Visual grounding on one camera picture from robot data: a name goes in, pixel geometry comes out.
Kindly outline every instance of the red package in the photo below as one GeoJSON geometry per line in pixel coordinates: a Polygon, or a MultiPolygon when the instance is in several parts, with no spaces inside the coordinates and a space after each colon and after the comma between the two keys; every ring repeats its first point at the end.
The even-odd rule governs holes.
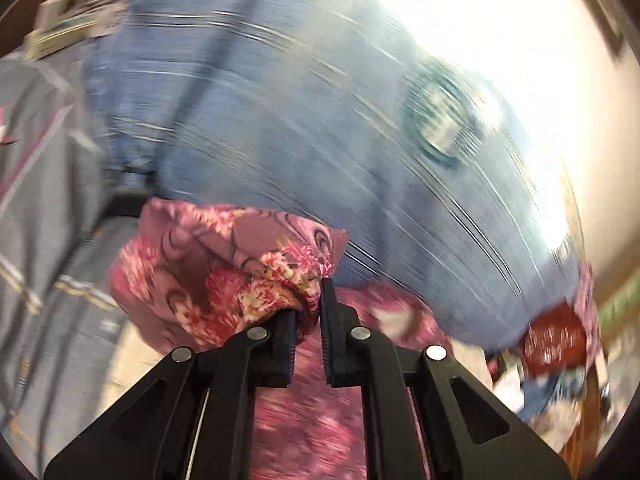
{"type": "Polygon", "coordinates": [[[520,344],[529,377],[584,366],[586,362],[587,337],[565,301],[538,316],[520,344]]]}

